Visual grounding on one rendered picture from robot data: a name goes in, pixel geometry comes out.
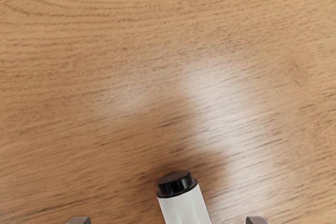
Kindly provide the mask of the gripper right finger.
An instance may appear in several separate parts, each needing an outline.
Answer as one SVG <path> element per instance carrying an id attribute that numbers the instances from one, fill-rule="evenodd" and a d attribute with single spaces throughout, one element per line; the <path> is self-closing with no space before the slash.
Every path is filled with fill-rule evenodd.
<path id="1" fill-rule="evenodd" d="M 269 221 L 263 216 L 248 216 L 245 224 L 269 224 Z"/>

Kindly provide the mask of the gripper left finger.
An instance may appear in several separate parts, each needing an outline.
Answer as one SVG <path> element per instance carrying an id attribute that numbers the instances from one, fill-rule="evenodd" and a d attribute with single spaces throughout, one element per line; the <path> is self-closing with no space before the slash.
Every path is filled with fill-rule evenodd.
<path id="1" fill-rule="evenodd" d="M 87 216 L 71 217 L 66 224 L 91 224 L 91 219 Z"/>

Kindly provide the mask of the white marker pen black cap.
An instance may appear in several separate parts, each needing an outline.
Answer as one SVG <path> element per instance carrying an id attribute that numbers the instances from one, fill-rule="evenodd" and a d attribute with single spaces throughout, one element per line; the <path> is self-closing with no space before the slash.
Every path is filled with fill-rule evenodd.
<path id="1" fill-rule="evenodd" d="M 165 224 L 212 224 L 198 181 L 189 170 L 167 174 L 156 186 Z"/>

